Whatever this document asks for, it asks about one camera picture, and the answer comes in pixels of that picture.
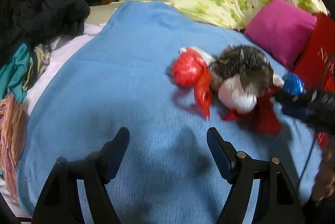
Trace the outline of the person right hand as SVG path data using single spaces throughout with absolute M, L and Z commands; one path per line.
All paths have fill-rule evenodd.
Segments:
M 334 194 L 334 141 L 329 140 L 322 151 L 322 159 L 315 177 L 311 197 L 315 201 Z

